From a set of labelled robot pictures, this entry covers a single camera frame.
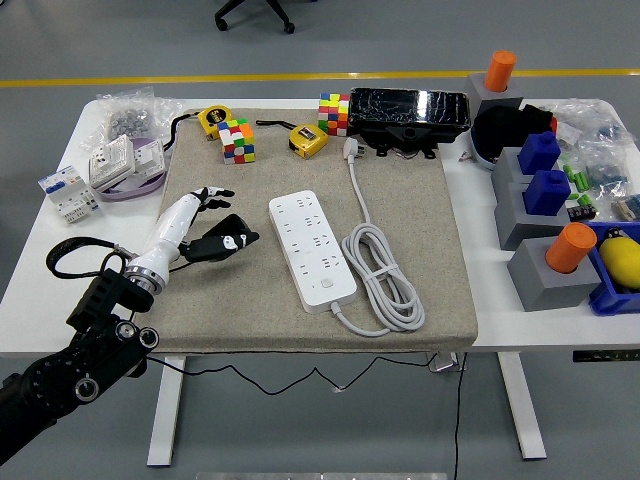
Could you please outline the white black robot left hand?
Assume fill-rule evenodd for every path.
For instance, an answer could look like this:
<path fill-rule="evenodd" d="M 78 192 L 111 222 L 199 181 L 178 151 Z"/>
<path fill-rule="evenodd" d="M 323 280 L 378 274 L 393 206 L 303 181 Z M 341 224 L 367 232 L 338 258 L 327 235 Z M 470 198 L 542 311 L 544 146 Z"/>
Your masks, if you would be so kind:
<path fill-rule="evenodd" d="M 186 241 L 196 215 L 207 209 L 228 208 L 234 193 L 203 187 L 182 196 L 158 219 L 141 255 L 126 267 L 125 276 L 153 295 L 169 282 L 170 264 L 183 256 L 189 263 L 222 261 L 260 238 L 244 220 L 230 214 L 202 238 Z"/>

